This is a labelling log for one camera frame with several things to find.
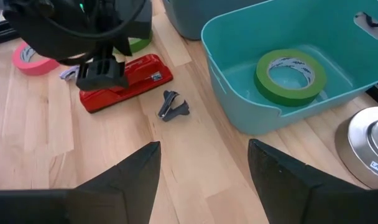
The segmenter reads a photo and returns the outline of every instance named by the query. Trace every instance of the plastic bin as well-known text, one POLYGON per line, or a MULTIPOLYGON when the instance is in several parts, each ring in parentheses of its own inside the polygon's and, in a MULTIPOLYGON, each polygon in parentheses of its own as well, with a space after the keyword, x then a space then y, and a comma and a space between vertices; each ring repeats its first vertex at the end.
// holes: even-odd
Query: plastic bin
POLYGON ((200 40, 203 26, 215 16, 265 0, 163 0, 168 19, 184 38, 200 40))
POLYGON ((211 83, 230 122, 264 134, 349 101, 378 83, 378 40, 354 23, 358 12, 378 20, 378 0, 271 0, 220 15, 201 33, 211 83), (276 49, 298 49, 325 69, 324 97, 285 107, 255 87, 257 61, 276 49))

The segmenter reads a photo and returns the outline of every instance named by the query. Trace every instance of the pink masking tape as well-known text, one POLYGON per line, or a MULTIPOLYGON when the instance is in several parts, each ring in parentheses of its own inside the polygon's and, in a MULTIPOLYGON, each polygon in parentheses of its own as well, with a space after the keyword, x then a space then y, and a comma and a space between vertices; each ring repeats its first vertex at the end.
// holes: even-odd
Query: pink masking tape
POLYGON ((30 58, 34 54, 33 48, 23 42, 13 53, 12 62, 15 67, 26 75, 44 75, 59 66, 56 60, 50 58, 30 62, 30 58))

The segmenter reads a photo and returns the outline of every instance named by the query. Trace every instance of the green tape roll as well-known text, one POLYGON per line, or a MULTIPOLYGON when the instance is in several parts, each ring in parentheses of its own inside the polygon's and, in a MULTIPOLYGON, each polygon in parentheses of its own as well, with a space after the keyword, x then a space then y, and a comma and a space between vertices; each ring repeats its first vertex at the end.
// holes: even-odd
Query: green tape roll
POLYGON ((258 61, 255 75, 258 91, 270 100, 283 106, 303 106, 311 103, 326 85, 323 66, 311 56, 295 49, 273 50, 258 61), (269 71, 275 67, 290 67, 301 72, 308 85, 289 89, 278 85, 270 77, 269 71))
MULTIPOLYGON (((139 39, 139 38, 128 38, 129 48, 132 53, 136 53, 145 47, 147 47, 152 42, 153 33, 150 32, 149 39, 139 39)), ((121 54, 117 49, 113 50, 114 53, 121 54)))

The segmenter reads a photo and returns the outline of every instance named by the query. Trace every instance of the gray container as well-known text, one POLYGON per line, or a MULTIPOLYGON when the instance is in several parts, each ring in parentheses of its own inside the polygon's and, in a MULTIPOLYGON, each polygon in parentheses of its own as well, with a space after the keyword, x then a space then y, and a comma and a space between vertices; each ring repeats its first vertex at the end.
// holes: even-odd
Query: gray container
POLYGON ((176 30, 190 40, 200 40, 203 26, 212 18, 265 0, 163 0, 176 30))

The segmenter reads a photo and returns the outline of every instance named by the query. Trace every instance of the red stapler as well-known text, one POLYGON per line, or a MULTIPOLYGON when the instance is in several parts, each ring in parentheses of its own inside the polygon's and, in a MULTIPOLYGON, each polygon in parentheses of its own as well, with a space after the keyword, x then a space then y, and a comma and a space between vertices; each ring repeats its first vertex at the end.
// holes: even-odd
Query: red stapler
POLYGON ((124 75, 129 88, 116 86, 107 90, 80 90, 80 101, 85 109, 90 113, 98 112, 173 79, 170 69, 155 54, 148 54, 127 63, 124 75))

